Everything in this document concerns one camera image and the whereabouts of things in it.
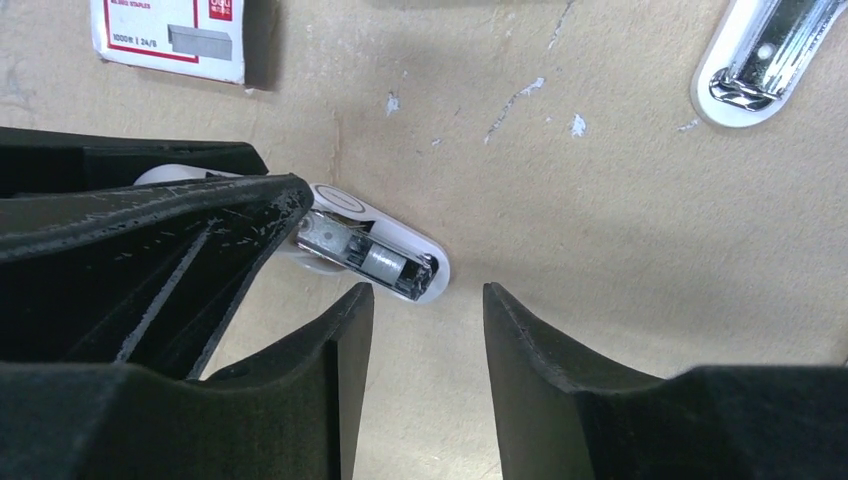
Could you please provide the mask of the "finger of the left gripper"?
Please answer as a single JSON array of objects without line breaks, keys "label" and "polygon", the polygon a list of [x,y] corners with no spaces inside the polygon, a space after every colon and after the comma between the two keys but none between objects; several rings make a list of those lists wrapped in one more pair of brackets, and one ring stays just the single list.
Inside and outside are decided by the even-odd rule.
[{"label": "finger of the left gripper", "polygon": [[268,168],[245,142],[116,138],[3,127],[1,197],[66,194],[132,185],[166,164],[240,175]]}]

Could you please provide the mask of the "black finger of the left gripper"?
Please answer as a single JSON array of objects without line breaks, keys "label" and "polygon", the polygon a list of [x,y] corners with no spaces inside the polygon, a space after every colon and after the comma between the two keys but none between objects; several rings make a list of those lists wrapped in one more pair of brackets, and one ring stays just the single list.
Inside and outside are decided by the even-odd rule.
[{"label": "black finger of the left gripper", "polygon": [[1,203],[1,358],[195,379],[312,206],[292,174]]}]

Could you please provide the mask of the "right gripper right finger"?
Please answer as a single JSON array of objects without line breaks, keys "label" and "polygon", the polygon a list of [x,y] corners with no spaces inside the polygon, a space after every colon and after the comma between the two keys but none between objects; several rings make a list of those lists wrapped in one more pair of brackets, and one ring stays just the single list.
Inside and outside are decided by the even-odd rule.
[{"label": "right gripper right finger", "polygon": [[483,288],[507,479],[843,479],[847,371],[707,365],[669,379],[620,364]]}]

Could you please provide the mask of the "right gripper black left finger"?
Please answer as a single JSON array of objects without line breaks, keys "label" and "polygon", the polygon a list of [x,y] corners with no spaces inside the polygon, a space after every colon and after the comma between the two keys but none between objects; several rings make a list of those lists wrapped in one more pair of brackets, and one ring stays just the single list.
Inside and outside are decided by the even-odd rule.
[{"label": "right gripper black left finger", "polygon": [[5,479],[349,479],[374,324],[359,283],[203,381],[132,364],[5,364]]}]

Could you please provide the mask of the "red staple box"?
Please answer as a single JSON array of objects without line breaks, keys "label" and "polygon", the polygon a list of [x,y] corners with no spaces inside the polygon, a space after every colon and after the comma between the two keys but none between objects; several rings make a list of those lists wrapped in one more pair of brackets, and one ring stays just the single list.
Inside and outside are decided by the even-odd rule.
[{"label": "red staple box", "polygon": [[91,0],[92,44],[107,62],[246,83],[245,3],[237,0]]}]

